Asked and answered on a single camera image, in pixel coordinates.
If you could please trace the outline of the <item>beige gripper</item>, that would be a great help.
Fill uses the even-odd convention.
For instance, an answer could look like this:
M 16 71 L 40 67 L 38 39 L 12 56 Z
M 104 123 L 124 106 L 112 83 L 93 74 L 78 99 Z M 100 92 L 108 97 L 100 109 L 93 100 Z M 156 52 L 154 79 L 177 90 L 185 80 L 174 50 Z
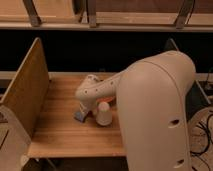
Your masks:
M 95 107 L 96 107 L 95 101 L 81 101 L 79 121 L 85 122 L 86 118 L 89 115 L 89 112 L 92 111 Z

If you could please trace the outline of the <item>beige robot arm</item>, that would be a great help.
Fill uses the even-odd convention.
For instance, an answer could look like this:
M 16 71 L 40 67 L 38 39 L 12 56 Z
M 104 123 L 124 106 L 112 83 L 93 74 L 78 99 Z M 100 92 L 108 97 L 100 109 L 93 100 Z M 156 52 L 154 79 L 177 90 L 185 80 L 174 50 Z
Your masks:
M 166 51 L 98 81 L 87 76 L 75 97 L 86 115 L 95 101 L 115 96 L 129 171 L 190 171 L 185 99 L 195 81 L 193 61 Z

